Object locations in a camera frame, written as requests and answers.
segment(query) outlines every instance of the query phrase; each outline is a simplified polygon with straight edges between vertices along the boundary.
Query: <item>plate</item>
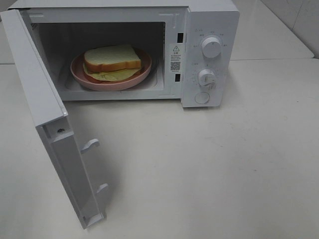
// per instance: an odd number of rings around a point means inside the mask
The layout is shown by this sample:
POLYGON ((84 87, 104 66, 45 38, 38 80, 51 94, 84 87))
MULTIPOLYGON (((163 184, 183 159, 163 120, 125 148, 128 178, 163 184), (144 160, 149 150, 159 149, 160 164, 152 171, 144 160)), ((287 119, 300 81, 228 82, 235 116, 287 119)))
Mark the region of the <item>plate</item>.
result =
POLYGON ((148 53, 138 48, 134 48, 134 50, 141 59, 142 69, 138 74, 134 74, 125 80, 115 82, 105 81, 102 83, 90 82, 84 75, 84 53, 73 59, 70 66, 71 73, 78 83, 94 91, 122 91, 128 89, 142 82, 150 73, 152 66, 152 58, 148 53))

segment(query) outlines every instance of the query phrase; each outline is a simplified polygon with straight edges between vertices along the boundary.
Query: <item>power knob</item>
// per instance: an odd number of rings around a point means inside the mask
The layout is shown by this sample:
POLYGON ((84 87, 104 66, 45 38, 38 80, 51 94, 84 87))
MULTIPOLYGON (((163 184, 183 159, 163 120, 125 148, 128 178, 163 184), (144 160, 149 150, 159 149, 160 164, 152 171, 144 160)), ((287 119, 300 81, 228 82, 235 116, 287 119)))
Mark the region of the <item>power knob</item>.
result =
POLYGON ((201 47, 204 56, 207 58, 214 58, 221 53, 221 40, 218 36, 209 36, 203 40, 201 47))
POLYGON ((205 69, 198 73, 197 75, 198 83, 202 87, 211 87, 216 84, 217 77, 212 70, 205 69))

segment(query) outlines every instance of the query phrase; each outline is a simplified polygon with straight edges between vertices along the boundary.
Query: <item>white table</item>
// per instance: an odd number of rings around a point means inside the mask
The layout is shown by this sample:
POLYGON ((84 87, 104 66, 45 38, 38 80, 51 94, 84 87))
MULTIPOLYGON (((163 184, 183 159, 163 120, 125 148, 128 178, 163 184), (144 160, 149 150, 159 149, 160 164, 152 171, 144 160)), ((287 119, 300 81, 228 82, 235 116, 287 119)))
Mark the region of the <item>white table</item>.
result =
POLYGON ((14 65, 0 66, 0 238, 319 238, 319 60, 232 61, 222 106, 66 103, 111 187, 82 230, 14 65))
MULTIPOLYGON (((232 60, 313 58, 308 48, 260 1, 234 0, 241 15, 232 60)), ((13 63, 0 23, 0 63, 13 63)))

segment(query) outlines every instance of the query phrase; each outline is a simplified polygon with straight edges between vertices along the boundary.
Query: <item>white microwave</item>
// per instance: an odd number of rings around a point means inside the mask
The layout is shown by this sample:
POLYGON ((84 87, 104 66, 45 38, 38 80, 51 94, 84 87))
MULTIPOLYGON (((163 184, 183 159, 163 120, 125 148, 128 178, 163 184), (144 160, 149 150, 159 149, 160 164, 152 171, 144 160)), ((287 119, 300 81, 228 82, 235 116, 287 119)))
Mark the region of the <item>white microwave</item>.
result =
POLYGON ((181 99, 221 103, 239 12, 231 0, 18 0, 1 13, 37 132, 83 228, 105 216, 107 183, 92 185, 63 101, 181 99), (86 89, 72 59, 99 46, 130 44, 154 64, 122 91, 86 89))

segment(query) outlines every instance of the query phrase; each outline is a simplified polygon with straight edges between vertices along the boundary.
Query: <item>sticker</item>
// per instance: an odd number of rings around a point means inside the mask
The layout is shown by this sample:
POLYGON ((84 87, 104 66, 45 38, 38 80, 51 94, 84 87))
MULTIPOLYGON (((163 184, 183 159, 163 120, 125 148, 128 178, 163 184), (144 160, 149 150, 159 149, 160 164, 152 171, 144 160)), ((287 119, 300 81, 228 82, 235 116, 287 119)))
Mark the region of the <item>sticker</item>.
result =
POLYGON ((174 43, 169 45, 169 68, 171 72, 181 74, 184 54, 184 43, 174 43))

